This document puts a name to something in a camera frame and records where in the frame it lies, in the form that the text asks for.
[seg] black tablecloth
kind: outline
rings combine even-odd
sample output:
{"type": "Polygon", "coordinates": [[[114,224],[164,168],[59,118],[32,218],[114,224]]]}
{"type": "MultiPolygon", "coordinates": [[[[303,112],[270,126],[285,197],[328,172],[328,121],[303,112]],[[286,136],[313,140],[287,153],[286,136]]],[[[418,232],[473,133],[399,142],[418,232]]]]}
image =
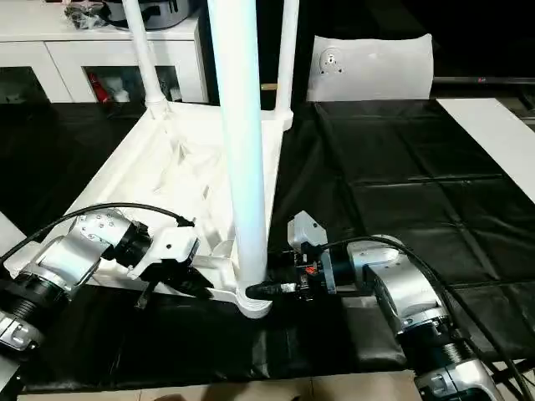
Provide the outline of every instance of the black tablecloth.
{"type": "MultiPolygon", "coordinates": [[[[8,127],[2,140],[11,144],[9,151],[3,146],[3,165],[11,167],[2,169],[8,191],[0,210],[26,231],[66,209],[136,116],[107,117],[97,105],[2,107],[0,114],[8,127]],[[32,172],[16,167],[19,162],[32,172]],[[39,180],[25,182],[32,175],[39,180]]],[[[327,228],[331,241],[364,233],[397,236],[458,288],[514,358],[535,357],[535,306],[529,301],[535,206],[439,104],[298,109],[283,139],[270,251],[287,248],[287,222],[301,210],[327,228]]],[[[275,261],[270,268],[279,267],[275,261]]],[[[276,304],[253,321],[232,304],[162,295],[134,312],[138,296],[102,287],[80,291],[34,359],[28,391],[405,367],[373,298],[276,304]]],[[[459,314],[476,344],[495,357],[459,314]]]]}

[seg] floor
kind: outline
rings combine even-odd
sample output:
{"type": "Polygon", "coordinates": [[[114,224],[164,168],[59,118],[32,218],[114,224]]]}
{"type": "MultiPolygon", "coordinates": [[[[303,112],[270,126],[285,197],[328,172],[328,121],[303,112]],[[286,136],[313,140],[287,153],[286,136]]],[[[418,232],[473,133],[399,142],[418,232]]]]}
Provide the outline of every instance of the floor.
{"type": "MultiPolygon", "coordinates": [[[[534,379],[533,373],[527,375],[534,379]]],[[[23,395],[20,401],[419,401],[413,373],[361,373],[317,378],[220,383],[211,386],[151,388],[107,393],[23,395]]],[[[499,386],[505,401],[514,397],[499,386]]]]}

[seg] black cable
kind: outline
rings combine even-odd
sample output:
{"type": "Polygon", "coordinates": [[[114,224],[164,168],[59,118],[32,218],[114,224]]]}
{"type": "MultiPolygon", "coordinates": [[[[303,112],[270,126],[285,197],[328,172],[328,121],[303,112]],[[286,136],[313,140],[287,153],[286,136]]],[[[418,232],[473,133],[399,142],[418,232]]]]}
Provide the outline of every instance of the black cable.
{"type": "Polygon", "coordinates": [[[483,322],[480,320],[480,318],[471,310],[471,308],[466,304],[464,299],[459,295],[459,293],[456,291],[455,288],[450,286],[444,280],[444,277],[442,277],[439,272],[437,272],[435,269],[433,269],[426,261],[424,261],[421,257],[419,257],[414,251],[412,251],[409,247],[401,245],[399,242],[392,241],[388,238],[384,238],[381,236],[356,236],[354,238],[349,238],[348,240],[342,240],[342,241],[336,241],[336,242],[330,242],[328,244],[322,245],[322,249],[329,249],[333,246],[337,245],[343,245],[348,244],[350,242],[356,242],[356,241],[375,241],[380,242],[389,246],[392,246],[393,248],[397,249],[398,251],[401,251],[405,253],[408,257],[414,259],[418,265],[420,265],[420,269],[424,274],[427,273],[427,275],[431,276],[433,281],[437,284],[437,287],[439,289],[439,294],[443,298],[443,301],[445,303],[447,311],[450,313],[451,318],[455,319],[455,313],[453,306],[451,305],[451,301],[449,300],[446,292],[449,292],[453,299],[456,300],[456,302],[461,306],[461,308],[465,311],[466,315],[474,322],[476,327],[483,333],[487,341],[494,347],[498,355],[503,359],[503,362],[507,365],[508,368],[511,369],[512,375],[514,376],[515,380],[518,383],[518,387],[520,387],[520,390],[522,392],[522,395],[524,396],[524,399],[527,401],[535,401],[533,399],[532,393],[529,389],[529,387],[526,384],[525,378],[518,372],[517,366],[514,364],[514,362],[509,358],[507,351],[500,345],[500,343],[494,338],[492,333],[488,330],[488,328],[483,324],[483,322]]]}
{"type": "Polygon", "coordinates": [[[161,209],[160,207],[157,207],[157,206],[145,205],[143,203],[132,203],[132,202],[100,203],[98,205],[84,207],[77,211],[71,211],[70,213],[63,215],[59,217],[58,219],[52,221],[51,223],[47,224],[46,226],[38,229],[31,236],[27,236],[24,240],[20,241],[16,246],[11,248],[9,251],[3,254],[2,257],[0,257],[0,267],[4,267],[3,264],[5,263],[5,261],[9,259],[11,256],[13,256],[21,248],[26,246],[29,242],[35,240],[36,238],[38,238],[44,232],[50,230],[51,228],[54,228],[59,223],[62,223],[68,219],[72,219],[73,217],[76,217],[76,216],[81,216],[90,211],[99,211],[102,209],[109,209],[112,207],[124,207],[124,208],[130,208],[130,209],[146,209],[148,211],[155,211],[157,213],[161,213],[162,215],[167,215],[167,216],[174,218],[176,220],[176,224],[179,227],[194,227],[195,226],[195,224],[193,224],[192,221],[189,221],[185,219],[184,217],[177,215],[176,213],[173,213],[172,211],[167,211],[166,209],[161,209]]]}

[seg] white tube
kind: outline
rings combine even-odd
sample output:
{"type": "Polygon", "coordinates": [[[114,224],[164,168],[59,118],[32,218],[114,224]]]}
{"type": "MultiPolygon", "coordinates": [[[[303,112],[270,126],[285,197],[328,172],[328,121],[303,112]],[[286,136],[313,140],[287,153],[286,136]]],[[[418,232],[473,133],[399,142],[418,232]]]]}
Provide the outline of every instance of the white tube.
{"type": "Polygon", "coordinates": [[[277,98],[275,115],[284,119],[284,129],[292,126],[293,62],[295,59],[295,43],[298,36],[299,0],[285,0],[283,9],[283,29],[281,32],[281,50],[278,55],[277,98]]]}
{"type": "Polygon", "coordinates": [[[123,0],[123,7],[145,87],[145,105],[148,108],[166,105],[166,97],[161,92],[160,81],[150,55],[139,0],[123,0]]]}
{"type": "Polygon", "coordinates": [[[245,296],[245,288],[264,280],[267,261],[256,4],[208,0],[208,7],[236,229],[238,306],[251,316],[247,311],[269,307],[245,296]]]}

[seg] red object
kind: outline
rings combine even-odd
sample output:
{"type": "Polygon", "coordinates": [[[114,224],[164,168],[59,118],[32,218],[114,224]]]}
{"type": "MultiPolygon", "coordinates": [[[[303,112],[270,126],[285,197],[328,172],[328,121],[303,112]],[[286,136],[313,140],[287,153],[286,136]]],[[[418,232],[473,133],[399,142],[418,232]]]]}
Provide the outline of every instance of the red object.
{"type": "Polygon", "coordinates": [[[304,270],[308,273],[308,274],[316,274],[316,266],[312,265],[312,266],[306,266],[304,268],[304,270]]]}
{"type": "Polygon", "coordinates": [[[104,87],[100,84],[99,79],[97,78],[96,74],[89,73],[87,74],[89,78],[89,82],[91,83],[91,86],[93,87],[94,95],[97,97],[97,100],[99,103],[108,103],[112,100],[110,94],[104,89],[104,87]]]}

